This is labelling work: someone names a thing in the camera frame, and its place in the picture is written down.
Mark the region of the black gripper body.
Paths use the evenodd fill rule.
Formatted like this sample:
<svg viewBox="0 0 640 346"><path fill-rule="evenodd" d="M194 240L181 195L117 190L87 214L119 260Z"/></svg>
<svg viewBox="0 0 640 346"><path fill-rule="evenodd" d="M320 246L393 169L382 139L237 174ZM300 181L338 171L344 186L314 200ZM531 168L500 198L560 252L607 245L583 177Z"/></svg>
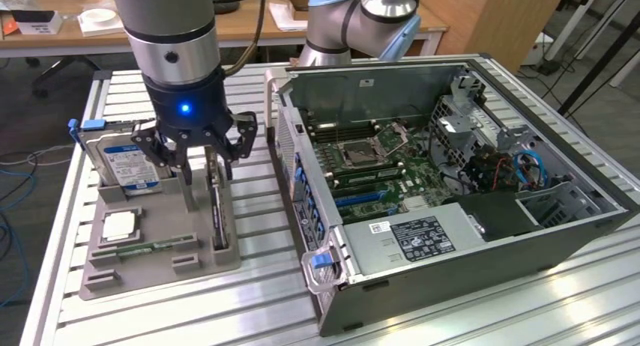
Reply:
<svg viewBox="0 0 640 346"><path fill-rule="evenodd" d="M186 134L189 142L227 142L233 126L225 95L225 70L217 67L195 83L169 85L143 77L162 135L175 142Z"/></svg>

